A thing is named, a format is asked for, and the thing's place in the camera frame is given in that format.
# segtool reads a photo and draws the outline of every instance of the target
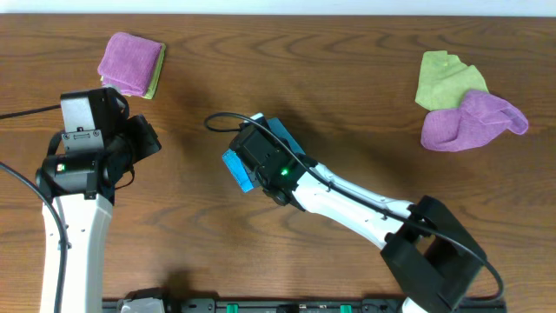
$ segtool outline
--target folded cloth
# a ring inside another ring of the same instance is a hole
[[[427,114],[421,144],[435,151],[461,151],[484,146],[504,130],[523,135],[526,117],[504,99],[487,92],[470,90],[458,109]]]
[[[143,97],[161,49],[161,43],[118,32],[106,46],[98,74],[103,76],[103,84],[114,84],[123,94]]]
[[[420,64],[415,102],[428,110],[454,109],[469,90],[488,91],[485,79],[474,65],[463,64],[447,51],[428,51]]]
[[[143,98],[145,99],[152,99],[156,92],[156,86],[158,86],[158,79],[160,78],[160,71],[162,69],[162,60],[164,59],[164,51],[166,50],[166,44],[161,43],[162,49],[158,55],[158,61],[156,62],[155,72],[153,73],[153,78],[150,80],[149,87],[147,88],[147,92]],[[104,77],[101,77],[101,82],[103,82],[103,86],[110,85],[114,87],[113,84],[104,83]]]

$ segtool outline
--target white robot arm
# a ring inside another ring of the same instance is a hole
[[[275,135],[261,113],[252,118],[216,113],[205,120],[210,130],[215,129],[208,121],[215,117],[245,121],[229,148],[267,196],[280,205],[292,204],[329,217],[381,250],[408,295],[402,306],[405,313],[456,310],[480,268],[490,266],[484,251],[439,201],[425,196],[412,204],[350,183],[325,165],[292,152],[289,146],[297,143],[288,139],[286,131],[280,131],[285,137]],[[436,238],[422,255],[414,245],[422,236],[431,235]]]
[[[66,225],[69,249],[62,298],[62,313],[101,312],[104,243],[112,219],[112,203],[104,196],[84,199],[83,194],[57,196],[52,204]],[[60,235],[48,208],[43,206],[46,231],[41,313],[52,313],[60,263]]]
[[[36,173],[38,189],[55,211],[51,214],[49,205],[43,205],[46,254],[41,312],[99,313],[104,243],[116,183],[126,172],[135,176],[133,164],[162,146],[143,116],[128,118],[129,106],[113,88],[62,94],[61,107],[65,131],[53,136]],[[60,142],[65,154],[56,155]],[[55,216],[65,227],[65,267],[59,266],[63,265],[63,234]],[[59,285],[63,292],[57,291]]]

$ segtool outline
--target pink towel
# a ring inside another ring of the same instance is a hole
[[[506,129],[523,135],[528,127],[525,116],[508,101],[470,90],[459,108],[427,114],[420,142],[430,150],[455,152],[482,147]]]
[[[143,97],[147,92],[162,48],[161,43],[116,33],[109,40],[98,74],[103,84],[113,84],[123,94]]]

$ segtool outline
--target wooden table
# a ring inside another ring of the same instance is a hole
[[[154,100],[129,99],[162,142],[116,195],[106,297],[166,286],[175,296],[399,295],[379,251],[327,218],[243,194],[221,157],[230,134],[207,115],[279,117],[308,154],[394,198],[442,200],[504,277],[512,312],[556,310],[556,20],[484,17],[1,16],[0,114],[100,86],[117,31],[168,45]],[[420,146],[420,60],[448,50],[529,118],[487,146]],[[237,121],[224,121],[232,125]],[[33,177],[59,110],[0,121],[0,159]],[[36,312],[41,204],[0,175],[0,311]],[[493,292],[481,273],[474,294]]]

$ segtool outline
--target black cable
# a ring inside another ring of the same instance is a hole
[[[5,170],[13,177],[17,178],[20,182],[25,184],[31,190],[33,190],[36,195],[43,200],[44,204],[49,208],[50,214],[54,217],[54,222],[56,222],[56,227],[58,228],[58,232],[60,233],[60,265],[58,269],[58,283],[56,285],[56,297],[54,300],[54,312],[60,313],[62,311],[62,295],[63,295],[63,280],[66,275],[66,261],[68,258],[68,235],[66,234],[66,229],[62,225],[62,219],[54,210],[52,203],[48,201],[46,196],[36,187],[35,184],[30,182],[27,178],[23,175],[19,174],[15,170],[13,170],[10,166],[0,162],[0,169]]]
[[[131,180],[129,181],[129,183],[126,183],[126,184],[124,184],[123,186],[120,186],[120,187],[116,187],[115,190],[120,190],[121,188],[128,187],[129,185],[131,185],[133,183],[134,180],[136,180],[136,170],[133,168],[133,166],[131,166],[131,169],[129,169],[129,172],[131,172]]]
[[[12,118],[12,117],[22,117],[22,116],[26,116],[26,115],[29,115],[29,114],[45,112],[47,110],[60,109],[61,107],[62,106],[60,104],[57,104],[57,105],[51,105],[50,107],[44,107],[44,108],[33,109],[33,110],[26,110],[26,111],[15,112],[15,113],[8,113],[8,114],[1,115],[0,119]]]
[[[430,233],[433,234],[439,238],[442,238],[448,242],[450,242],[451,244],[457,246],[458,248],[464,250],[465,252],[469,253],[472,257],[474,257],[475,259],[477,259],[479,262],[481,262],[486,269],[493,275],[494,279],[496,280],[496,283],[498,284],[498,291],[492,295],[492,296],[488,296],[488,297],[482,297],[482,298],[466,298],[465,301],[466,303],[491,303],[491,302],[497,302],[499,301],[503,296],[504,296],[504,282],[502,281],[502,277],[500,276],[500,274],[498,273],[498,271],[485,259],[482,258],[481,256],[478,256],[475,252],[473,252],[471,249],[469,249],[466,245],[464,245],[463,243],[458,242],[455,239],[452,239],[450,236],[445,235],[441,232],[439,232],[438,230],[434,230],[426,225],[423,225],[421,223],[412,221],[408,218],[405,218],[403,216],[399,216],[396,215],[392,212],[390,212],[389,210],[385,210],[383,208],[380,208],[372,203],[368,203],[367,201],[360,199],[357,196],[353,196],[349,193],[347,193],[345,190],[342,190],[341,188],[338,188],[334,185],[334,182],[330,182],[327,181],[326,179],[320,177],[319,175],[317,175],[316,173],[314,173],[310,168],[307,167],[307,165],[305,165],[303,163],[303,161],[297,157],[297,155],[285,144],[282,142],[282,140],[280,140],[280,138],[275,135],[271,130],[267,129],[265,126],[261,125],[260,123],[257,123],[254,119],[246,117],[244,115],[241,114],[237,114],[237,113],[232,113],[232,112],[219,112],[219,113],[215,113],[209,117],[207,117],[204,121],[204,125],[207,129],[212,130],[212,131],[218,131],[218,129],[214,129],[212,127],[209,126],[209,121],[211,119],[217,118],[217,117],[235,117],[235,118],[239,118],[242,119],[243,121],[246,122],[250,122],[252,123],[256,128],[258,128],[259,130],[264,131],[267,135],[271,136],[307,173],[309,173],[309,175],[311,175],[314,179],[316,179],[319,183],[322,183],[326,186],[328,186],[331,190],[334,190],[336,192],[338,192],[339,194],[349,198],[350,200],[353,200],[359,204],[365,205],[367,206],[369,209],[374,210],[376,212],[381,213],[384,216],[387,217],[391,217],[396,221],[399,222],[403,222],[411,227],[415,227],[418,230],[424,231],[426,233]]]

